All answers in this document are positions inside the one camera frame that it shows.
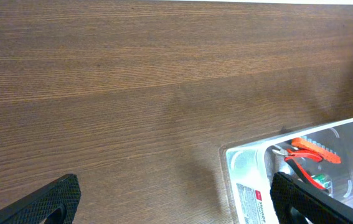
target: orange plastic object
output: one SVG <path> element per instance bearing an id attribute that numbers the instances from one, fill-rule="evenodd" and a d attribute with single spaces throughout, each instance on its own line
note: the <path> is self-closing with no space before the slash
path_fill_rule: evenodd
<path id="1" fill-rule="evenodd" d="M 339 156 L 323 149 L 320 146 L 312 144 L 305 139 L 294 138 L 292 145 L 295 147 L 298 147 L 300 149 L 307 149 L 310 151 L 317 152 L 321 157 L 323 157 L 323 159 L 325 159 L 333 164 L 340 164 L 341 163 L 341 158 Z"/>

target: brown wooden surface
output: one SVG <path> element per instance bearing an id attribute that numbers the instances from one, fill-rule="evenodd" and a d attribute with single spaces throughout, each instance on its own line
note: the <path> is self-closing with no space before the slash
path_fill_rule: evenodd
<path id="1" fill-rule="evenodd" d="M 0 3 L 0 208 L 78 175 L 75 223 L 229 223 L 219 148 L 353 117 L 353 6 Z"/>

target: pliers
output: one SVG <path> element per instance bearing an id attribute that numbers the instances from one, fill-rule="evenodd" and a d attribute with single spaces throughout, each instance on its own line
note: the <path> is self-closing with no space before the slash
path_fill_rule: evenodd
<path id="1" fill-rule="evenodd" d="M 323 191 L 328 191 L 326 188 L 324 188 L 321 184 L 317 183 L 306 171 L 303 169 L 303 167 L 295 161 L 295 158 L 308 158 L 311 159 L 315 162 L 321 162 L 323 158 L 316 152 L 310 151 L 307 149 L 299 149 L 296 151 L 292 151 L 291 149 L 280 149 L 279 147 L 276 147 L 272 149 L 272 151 L 277 154 L 284 156 L 284 161 L 294 170 L 296 175 L 307 184 L 311 184 L 315 187 L 317 187 L 320 190 Z"/>

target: white label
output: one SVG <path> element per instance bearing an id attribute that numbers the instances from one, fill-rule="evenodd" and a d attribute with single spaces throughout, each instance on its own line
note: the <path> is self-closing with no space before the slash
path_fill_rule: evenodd
<path id="1" fill-rule="evenodd" d="M 238 194 L 240 196 L 245 223 L 266 223 L 265 214 L 263 213 L 263 202 L 261 192 L 259 190 L 254 190 L 241 184 L 237 184 L 237 189 Z"/>

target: clear plastic container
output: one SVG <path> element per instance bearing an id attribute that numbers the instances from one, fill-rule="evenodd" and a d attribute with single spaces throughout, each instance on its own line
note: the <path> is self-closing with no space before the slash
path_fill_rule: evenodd
<path id="1" fill-rule="evenodd" d="M 272 152 L 275 147 L 291 146 L 301 138 L 317 144 L 341 158 L 340 164 L 323 160 L 297 159 L 328 195 L 353 208 L 353 118 L 222 150 L 223 167 L 236 223 L 278 223 L 270 198 L 273 174 L 279 171 L 299 178 Z"/>

